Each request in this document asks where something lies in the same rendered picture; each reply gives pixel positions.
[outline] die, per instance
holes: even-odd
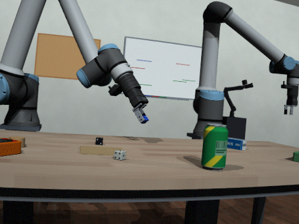
[[[124,150],[115,150],[114,159],[116,159],[116,160],[125,160],[126,159],[126,151],[124,151]]]
[[[103,145],[103,138],[102,137],[97,137],[96,138],[96,145]]]

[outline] blue and white box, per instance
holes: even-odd
[[[227,147],[236,150],[246,150],[246,140],[229,137],[227,139]]]

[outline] red line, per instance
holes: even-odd
[[[183,64],[183,63],[176,63],[177,65],[185,65],[185,64]],[[190,65],[186,65],[186,66],[190,66]]]

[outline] wooden floor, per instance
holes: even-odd
[[[34,224],[184,224],[184,201],[34,203]],[[250,224],[253,199],[220,200],[218,224]],[[2,224],[3,201],[0,201]],[[263,224],[299,224],[299,195],[267,197]]]

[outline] white wall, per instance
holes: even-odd
[[[21,0],[0,0],[0,52],[3,52]],[[212,1],[221,1],[269,41],[295,59],[299,47],[299,7],[273,0],[77,0],[95,39],[115,43],[123,51],[125,36],[202,45],[202,13]],[[58,0],[47,0],[30,47],[24,72],[34,73],[37,33],[72,36]],[[269,72],[269,59],[223,24],[220,33],[217,89],[240,85],[254,88],[230,93],[236,117],[247,118],[247,140],[299,147],[299,108],[284,115],[285,75]],[[0,120],[8,107],[0,106]],[[149,99],[140,124],[129,100],[111,97],[108,87],[84,88],[79,81],[40,78],[38,114],[42,132],[92,135],[168,137],[188,139],[197,114],[192,101]],[[229,115],[225,102],[224,115]]]

